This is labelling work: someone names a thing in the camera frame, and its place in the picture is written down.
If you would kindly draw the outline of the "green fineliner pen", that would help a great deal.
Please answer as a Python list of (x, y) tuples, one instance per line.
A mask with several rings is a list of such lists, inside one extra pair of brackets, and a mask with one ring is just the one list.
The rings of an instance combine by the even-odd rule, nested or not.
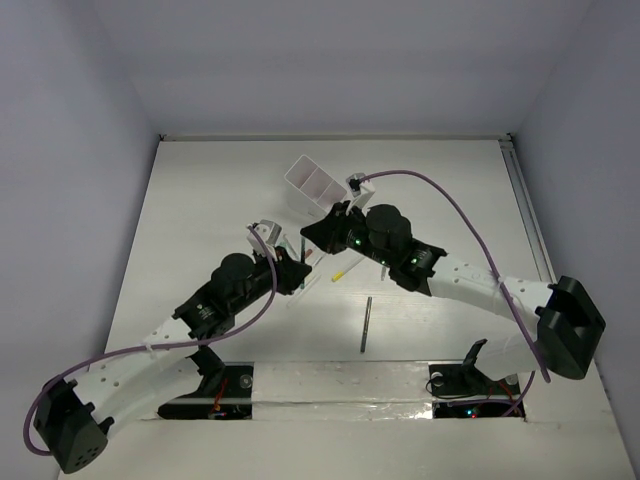
[[(304, 237), (300, 237), (300, 263), (305, 264), (306, 260), (306, 239)], [(305, 279), (303, 278), (300, 284), (300, 290), (305, 288)]]

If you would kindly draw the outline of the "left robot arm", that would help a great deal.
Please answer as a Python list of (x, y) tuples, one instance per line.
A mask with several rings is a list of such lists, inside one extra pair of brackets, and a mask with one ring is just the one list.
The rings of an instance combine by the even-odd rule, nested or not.
[(53, 377), (30, 407), (36, 431), (61, 471), (87, 467), (129, 422), (194, 389), (215, 395), (225, 364), (211, 343), (236, 334), (236, 316), (261, 298), (293, 294), (312, 268), (282, 247), (223, 258), (209, 279), (139, 344), (85, 360)]

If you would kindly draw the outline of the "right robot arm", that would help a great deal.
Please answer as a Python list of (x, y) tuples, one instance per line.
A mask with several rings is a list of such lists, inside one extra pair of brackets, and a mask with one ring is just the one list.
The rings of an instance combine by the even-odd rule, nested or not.
[(458, 301), (514, 321), (520, 332), (499, 341), (475, 343), (460, 368), (462, 384), (482, 392), (511, 374), (546, 369), (570, 380), (588, 373), (606, 328), (585, 287), (562, 276), (555, 283), (500, 277), (426, 244), (410, 221), (388, 204), (368, 211), (335, 204), (300, 234), (327, 254), (351, 249), (387, 268), (401, 288)]

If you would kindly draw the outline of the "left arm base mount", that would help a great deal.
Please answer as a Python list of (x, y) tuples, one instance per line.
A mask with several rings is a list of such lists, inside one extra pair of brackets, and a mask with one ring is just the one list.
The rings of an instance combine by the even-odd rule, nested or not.
[(190, 357), (198, 367), (195, 391), (177, 397), (157, 410), (163, 420), (251, 420), (254, 364), (225, 364), (210, 347)]

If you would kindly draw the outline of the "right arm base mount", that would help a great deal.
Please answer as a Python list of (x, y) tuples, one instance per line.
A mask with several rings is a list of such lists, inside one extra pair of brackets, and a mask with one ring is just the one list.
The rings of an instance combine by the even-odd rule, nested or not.
[(525, 418), (519, 380), (491, 380), (476, 368), (486, 339), (476, 341), (459, 363), (429, 366), (425, 390), (432, 398), (434, 419)]

